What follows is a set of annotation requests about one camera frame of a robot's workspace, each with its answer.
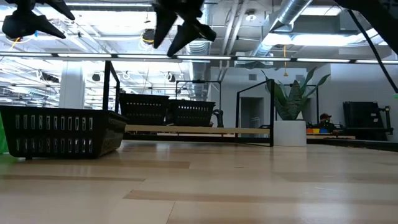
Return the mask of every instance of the black plastic basket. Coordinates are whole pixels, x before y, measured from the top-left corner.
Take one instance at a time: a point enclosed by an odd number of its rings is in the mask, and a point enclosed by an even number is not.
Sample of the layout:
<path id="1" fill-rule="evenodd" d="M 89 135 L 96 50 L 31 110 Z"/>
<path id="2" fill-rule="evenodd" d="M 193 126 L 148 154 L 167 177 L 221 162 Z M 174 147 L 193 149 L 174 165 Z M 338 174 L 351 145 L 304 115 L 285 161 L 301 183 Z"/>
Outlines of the black plastic basket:
<path id="1" fill-rule="evenodd" d="M 169 96 L 120 94 L 120 107 L 129 124 L 163 125 Z"/>
<path id="2" fill-rule="evenodd" d="M 208 127 L 215 105 L 215 102 L 170 100 L 166 124 Z"/>
<path id="3" fill-rule="evenodd" d="M 14 157 L 95 159 L 115 151 L 127 119 L 113 111 L 0 106 Z"/>

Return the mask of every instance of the potted plant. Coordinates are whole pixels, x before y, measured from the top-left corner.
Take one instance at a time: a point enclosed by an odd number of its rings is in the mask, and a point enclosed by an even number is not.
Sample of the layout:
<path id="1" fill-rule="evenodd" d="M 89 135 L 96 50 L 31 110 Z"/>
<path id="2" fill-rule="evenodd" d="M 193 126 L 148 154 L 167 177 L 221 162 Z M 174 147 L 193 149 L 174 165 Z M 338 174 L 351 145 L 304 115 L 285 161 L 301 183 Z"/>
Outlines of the potted plant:
<path id="1" fill-rule="evenodd" d="M 307 134 L 305 121 L 297 119 L 302 112 L 303 107 L 317 88 L 326 82 L 330 76 L 325 75 L 320 79 L 315 88 L 307 91 L 307 84 L 312 79 L 317 68 L 315 67 L 307 74 L 304 81 L 294 80 L 289 95 L 283 83 L 275 83 L 275 108 L 282 121 L 274 121 L 274 144 L 276 146 L 306 146 Z M 271 89 L 271 83 L 268 82 L 266 90 Z"/>

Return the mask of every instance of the snake plant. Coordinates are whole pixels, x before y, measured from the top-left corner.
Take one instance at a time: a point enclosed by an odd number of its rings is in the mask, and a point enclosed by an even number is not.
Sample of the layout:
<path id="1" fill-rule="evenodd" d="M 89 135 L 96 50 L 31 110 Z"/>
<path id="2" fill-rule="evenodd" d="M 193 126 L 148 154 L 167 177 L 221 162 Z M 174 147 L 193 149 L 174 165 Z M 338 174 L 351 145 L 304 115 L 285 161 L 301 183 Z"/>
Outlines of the snake plant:
<path id="1" fill-rule="evenodd" d="M 284 121 L 296 120 L 309 100 L 308 97 L 313 94 L 320 85 L 324 84 L 326 79 L 330 76 L 329 74 L 322 77 L 316 87 L 307 92 L 307 84 L 312 79 L 316 69 L 315 67 L 309 71 L 304 81 L 299 83 L 297 80 L 294 80 L 289 95 L 282 82 L 275 82 L 275 108 Z M 266 80 L 270 80 L 263 71 L 261 72 L 266 76 Z M 269 92 L 270 89 L 271 83 L 267 82 L 266 90 Z"/>

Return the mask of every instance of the white planter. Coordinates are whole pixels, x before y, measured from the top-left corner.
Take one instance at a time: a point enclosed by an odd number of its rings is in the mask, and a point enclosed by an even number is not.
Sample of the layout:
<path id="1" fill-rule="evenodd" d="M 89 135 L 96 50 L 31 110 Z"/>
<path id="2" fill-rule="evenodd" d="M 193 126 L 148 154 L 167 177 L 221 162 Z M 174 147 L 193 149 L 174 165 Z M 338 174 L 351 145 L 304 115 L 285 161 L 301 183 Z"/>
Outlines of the white planter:
<path id="1" fill-rule="evenodd" d="M 306 128 L 305 121 L 274 121 L 274 145 L 306 146 Z"/>

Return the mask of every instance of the wooden floor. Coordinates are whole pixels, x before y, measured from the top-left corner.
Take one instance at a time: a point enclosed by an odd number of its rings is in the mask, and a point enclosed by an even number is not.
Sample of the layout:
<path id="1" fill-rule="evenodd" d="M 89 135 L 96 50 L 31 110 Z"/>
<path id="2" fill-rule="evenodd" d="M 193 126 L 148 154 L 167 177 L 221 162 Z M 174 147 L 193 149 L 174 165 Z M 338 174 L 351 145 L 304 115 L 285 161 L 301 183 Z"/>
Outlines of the wooden floor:
<path id="1" fill-rule="evenodd" d="M 398 154 L 124 142 L 95 161 L 0 156 L 1 224 L 398 223 Z"/>

